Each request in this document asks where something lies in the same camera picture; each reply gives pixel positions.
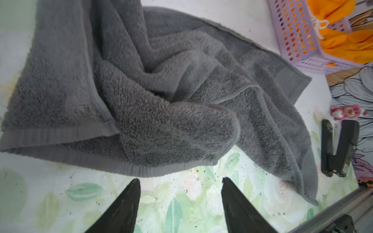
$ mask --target orange fabric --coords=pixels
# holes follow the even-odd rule
[[[355,0],[307,0],[311,13],[318,20],[334,23],[354,10]],[[373,29],[344,33],[321,29],[324,40],[319,40],[323,51],[357,63],[373,62]]]

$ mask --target gray towel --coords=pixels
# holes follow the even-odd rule
[[[40,0],[0,150],[132,176],[215,165],[234,144],[317,204],[293,104],[310,78],[218,24],[140,0]]]

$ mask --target white drawstring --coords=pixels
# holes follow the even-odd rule
[[[318,20],[313,14],[311,14],[311,21],[313,23],[313,27],[315,29],[316,35],[320,40],[324,40],[325,38],[321,36],[321,33],[319,30],[326,28],[329,25],[329,21],[327,19],[325,20]]]

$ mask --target table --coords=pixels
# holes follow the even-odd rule
[[[0,116],[6,111],[31,45],[36,0],[0,0]],[[143,0],[208,18],[279,53],[269,9],[263,0]],[[255,165],[234,146],[216,166],[196,167],[162,177],[140,178],[136,233],[227,232],[221,201],[229,177],[279,232],[288,232],[358,188],[350,166],[345,178],[320,171],[320,120],[332,119],[323,75],[313,77],[295,107],[312,138],[319,175],[319,207],[307,203],[284,181]],[[0,153],[2,232],[84,232],[133,177]]]

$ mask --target purple basket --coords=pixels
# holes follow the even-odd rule
[[[323,52],[306,1],[268,0],[268,5],[281,56],[293,66],[304,72],[330,74],[364,65]],[[328,28],[352,32],[347,18],[328,25]]]

